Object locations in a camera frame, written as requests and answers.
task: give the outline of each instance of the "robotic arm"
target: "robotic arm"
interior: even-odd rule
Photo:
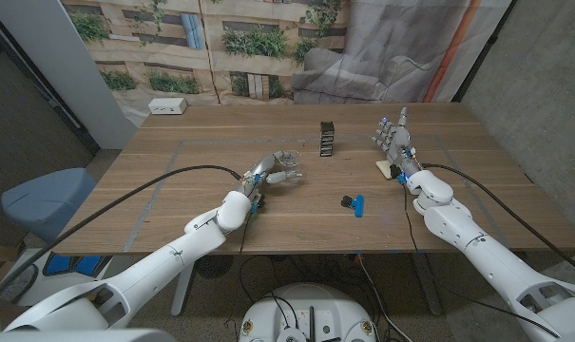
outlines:
[[[54,294],[17,317],[6,331],[105,330],[126,327],[133,315],[183,268],[220,247],[224,234],[237,230],[248,212],[262,201],[264,182],[277,183],[302,175],[270,173],[277,162],[295,162],[289,152],[278,151],[262,159],[223,199],[222,205],[185,225],[185,235],[164,245],[124,272]]]
[[[386,152],[387,160],[402,170],[399,182],[418,195],[413,207],[427,228],[464,254],[514,313],[560,337],[575,334],[575,285],[534,271],[478,226],[469,209],[453,197],[452,188],[418,163],[406,120],[404,107],[398,127],[384,119],[376,131],[380,137],[372,139]],[[533,341],[556,340],[534,324],[519,322]]]

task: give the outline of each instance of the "green plant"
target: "green plant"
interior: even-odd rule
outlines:
[[[287,38],[283,30],[278,28],[270,32],[265,32],[262,25],[255,25],[246,32],[229,28],[221,37],[221,41],[229,54],[259,55],[279,59],[287,56]]]
[[[285,88],[283,87],[283,84],[278,80],[278,78],[271,77],[268,80],[268,84],[268,95],[270,95],[271,99],[282,97],[285,94]]]
[[[69,19],[71,19],[83,42],[101,42],[109,38],[109,31],[105,28],[104,17],[99,14],[71,11]]]
[[[244,76],[232,77],[232,93],[239,96],[249,96],[249,85],[247,78]]]
[[[311,48],[317,48],[319,44],[319,39],[302,38],[300,39],[294,49],[294,59],[297,64],[301,66],[304,63],[304,57],[306,52],[310,51]]]
[[[145,33],[145,28],[147,28],[146,21],[152,21],[156,24],[156,33],[154,34],[154,38],[158,38],[163,31],[161,28],[161,22],[163,21],[164,17],[164,10],[159,7],[159,4],[166,4],[167,0],[152,0],[150,4],[147,6],[142,3],[140,6],[136,6],[135,10],[139,12],[135,14],[133,17],[133,25],[131,26],[135,29],[135,33],[143,34]],[[142,41],[142,46],[145,46],[147,42]]]
[[[128,74],[120,71],[100,71],[107,87],[112,90],[131,90],[137,87],[137,82]]]
[[[198,94],[201,87],[193,77],[171,76],[166,72],[150,72],[147,74],[152,89],[183,94]]]
[[[306,16],[300,17],[300,24],[306,22],[318,26],[317,38],[323,38],[335,23],[337,14],[342,10],[344,0],[316,0],[312,10],[306,10]]]

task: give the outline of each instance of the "white box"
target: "white box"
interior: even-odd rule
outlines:
[[[183,114],[188,107],[184,98],[154,99],[148,106],[152,114]]]

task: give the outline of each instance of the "blue object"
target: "blue object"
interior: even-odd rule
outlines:
[[[74,271],[85,276],[94,276],[95,267],[100,260],[100,256],[85,256],[78,262]]]
[[[196,40],[194,39],[194,30],[190,24],[189,14],[182,14],[182,25],[183,30],[185,30],[185,38],[188,41],[188,46],[190,48],[196,48]]]
[[[405,182],[406,182],[405,174],[401,173],[401,175],[397,176],[397,181],[401,185],[405,184]]]
[[[355,208],[355,217],[360,218],[363,216],[363,196],[356,195],[356,199],[353,200],[353,207]]]
[[[68,272],[69,260],[69,256],[57,256],[55,254],[51,254],[50,261],[44,269],[44,275],[51,276]]]
[[[194,35],[194,41],[196,42],[196,48],[202,48],[202,34],[201,34],[201,24],[199,22],[199,16],[196,14],[190,14],[190,25],[192,26],[192,34]]]
[[[6,191],[2,209],[12,221],[52,242],[95,185],[84,168],[53,172]]]
[[[189,48],[204,48],[201,21],[196,14],[182,14],[182,25]]]

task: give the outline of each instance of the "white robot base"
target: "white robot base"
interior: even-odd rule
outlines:
[[[374,329],[365,309],[344,293],[321,284],[297,283],[256,302],[242,320],[239,341],[372,342]]]

